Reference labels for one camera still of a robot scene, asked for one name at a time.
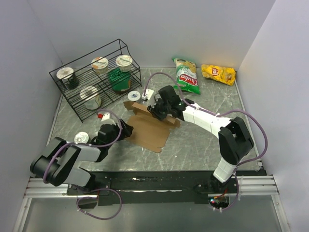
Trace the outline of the brown cardboard box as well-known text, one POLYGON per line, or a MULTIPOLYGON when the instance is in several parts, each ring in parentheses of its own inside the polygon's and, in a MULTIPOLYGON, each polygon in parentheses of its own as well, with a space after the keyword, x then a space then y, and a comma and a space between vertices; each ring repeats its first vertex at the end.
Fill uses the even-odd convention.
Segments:
POLYGON ((133 101, 125 101, 124 107, 134 113, 127 121, 127 124, 133 127, 133 131, 126 140, 155 153, 162 151, 170 135, 170 130, 181 125, 178 119, 171 116, 160 121, 147 111, 145 105, 133 101))

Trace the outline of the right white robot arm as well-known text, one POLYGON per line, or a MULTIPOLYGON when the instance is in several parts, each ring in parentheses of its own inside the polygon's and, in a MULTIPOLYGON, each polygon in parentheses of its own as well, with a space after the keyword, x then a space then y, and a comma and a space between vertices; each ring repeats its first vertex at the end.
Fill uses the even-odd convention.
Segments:
POLYGON ((148 102, 147 110, 158 120, 162 121, 172 115, 197 125, 218 138, 221 160, 213 173, 215 178, 211 180, 211 188, 215 192, 223 192, 237 165, 254 147, 244 120, 238 116, 231 119, 212 115, 194 101, 182 100, 172 86, 165 86, 158 93, 146 89, 142 99, 148 102))

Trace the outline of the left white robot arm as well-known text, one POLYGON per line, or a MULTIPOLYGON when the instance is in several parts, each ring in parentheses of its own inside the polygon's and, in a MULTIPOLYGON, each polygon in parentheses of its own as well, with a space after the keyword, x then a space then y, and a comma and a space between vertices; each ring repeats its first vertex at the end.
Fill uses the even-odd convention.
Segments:
POLYGON ((53 186, 71 184, 78 186, 84 194, 91 194, 96 188, 96 177, 90 171, 81 168, 81 161, 101 162, 107 155, 114 140, 121 141, 132 135, 134 128, 122 119, 117 124, 103 124, 90 146, 68 142, 55 137, 41 154, 31 163, 30 171, 46 183, 53 186))

